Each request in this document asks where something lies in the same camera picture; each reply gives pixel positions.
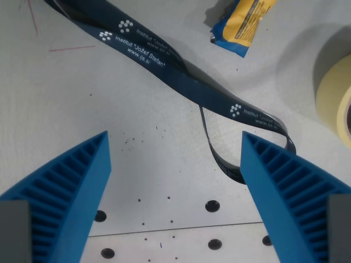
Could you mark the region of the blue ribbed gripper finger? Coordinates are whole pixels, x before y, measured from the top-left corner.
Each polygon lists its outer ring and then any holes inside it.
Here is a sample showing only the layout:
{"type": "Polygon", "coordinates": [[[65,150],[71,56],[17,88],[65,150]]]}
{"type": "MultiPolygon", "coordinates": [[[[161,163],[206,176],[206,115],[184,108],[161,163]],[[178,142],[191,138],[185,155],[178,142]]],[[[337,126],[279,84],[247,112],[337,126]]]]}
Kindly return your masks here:
{"type": "Polygon", "coordinates": [[[104,131],[62,153],[1,194],[27,201],[33,262],[79,262],[109,176],[104,131]]]}
{"type": "Polygon", "coordinates": [[[248,132],[240,172],[280,262],[328,262],[327,200],[349,194],[350,186],[248,132]]]}

